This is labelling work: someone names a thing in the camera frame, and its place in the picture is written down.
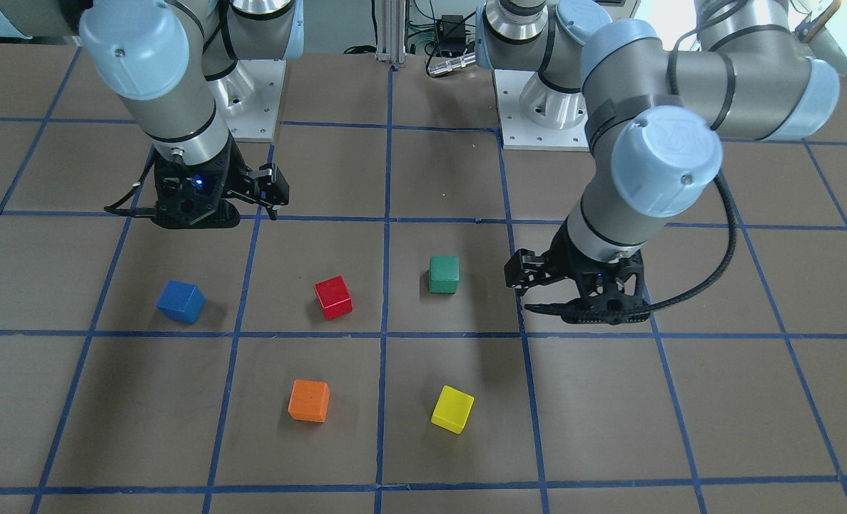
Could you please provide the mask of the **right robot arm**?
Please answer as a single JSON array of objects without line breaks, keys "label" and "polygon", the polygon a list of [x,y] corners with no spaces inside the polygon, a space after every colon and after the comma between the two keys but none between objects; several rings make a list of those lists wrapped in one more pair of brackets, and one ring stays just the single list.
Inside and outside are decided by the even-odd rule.
[{"label": "right robot arm", "polygon": [[0,1],[0,38],[77,36],[101,80],[151,140],[141,179],[156,204],[106,212],[168,230],[233,228],[234,201],[276,219],[290,187],[274,163],[253,170],[231,117],[260,100],[245,61],[288,61],[305,48],[300,1]]}]

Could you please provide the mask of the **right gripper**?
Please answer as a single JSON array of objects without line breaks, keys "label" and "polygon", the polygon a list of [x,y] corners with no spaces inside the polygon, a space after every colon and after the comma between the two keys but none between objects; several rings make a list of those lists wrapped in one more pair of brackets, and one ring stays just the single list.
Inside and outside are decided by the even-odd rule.
[{"label": "right gripper", "polygon": [[[231,171],[246,169],[236,142],[228,139],[217,156],[199,165],[186,165],[179,155],[166,159],[156,157],[155,187],[158,200],[156,210],[169,215],[191,211],[210,211],[217,207],[228,190],[226,181]],[[276,221],[278,211],[290,203],[290,185],[276,163],[264,163],[249,172],[251,195],[265,208],[269,219]]]}]

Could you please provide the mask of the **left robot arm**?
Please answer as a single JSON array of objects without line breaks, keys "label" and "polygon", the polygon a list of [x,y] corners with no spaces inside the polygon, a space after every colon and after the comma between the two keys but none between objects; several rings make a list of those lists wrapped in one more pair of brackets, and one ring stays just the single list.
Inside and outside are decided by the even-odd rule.
[{"label": "left robot arm", "polygon": [[[697,1],[698,51],[664,44],[641,19],[613,21],[593,1],[488,1],[477,10],[476,61],[533,71],[554,94],[581,94],[596,172],[547,251],[521,248],[508,287],[573,280],[576,298],[527,305],[569,324],[622,324],[699,295],[734,256],[737,220],[719,173],[722,136],[798,140],[833,114],[841,82],[788,28],[786,1]],[[700,284],[645,299],[641,248],[716,185],[729,222],[722,261]]]}]

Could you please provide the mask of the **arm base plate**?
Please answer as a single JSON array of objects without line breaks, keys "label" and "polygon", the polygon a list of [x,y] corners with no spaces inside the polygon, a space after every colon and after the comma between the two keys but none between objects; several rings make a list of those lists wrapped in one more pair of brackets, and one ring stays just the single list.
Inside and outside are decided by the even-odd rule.
[{"label": "arm base plate", "polygon": [[228,75],[208,82],[236,141],[274,142],[286,66],[286,61],[239,61]]},{"label": "arm base plate", "polygon": [[581,92],[559,92],[531,71],[495,69],[502,144],[512,150],[587,152]]}]

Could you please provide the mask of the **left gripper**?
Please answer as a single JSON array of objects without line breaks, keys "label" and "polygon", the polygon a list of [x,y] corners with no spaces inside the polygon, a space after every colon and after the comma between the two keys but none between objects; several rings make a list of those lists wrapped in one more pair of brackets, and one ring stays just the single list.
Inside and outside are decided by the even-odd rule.
[{"label": "left gripper", "polygon": [[594,261],[583,254],[567,232],[557,232],[548,248],[548,260],[527,248],[519,248],[504,265],[505,286],[524,295],[535,286],[560,280],[574,281],[579,307],[645,306],[644,266],[641,253],[615,260]]}]

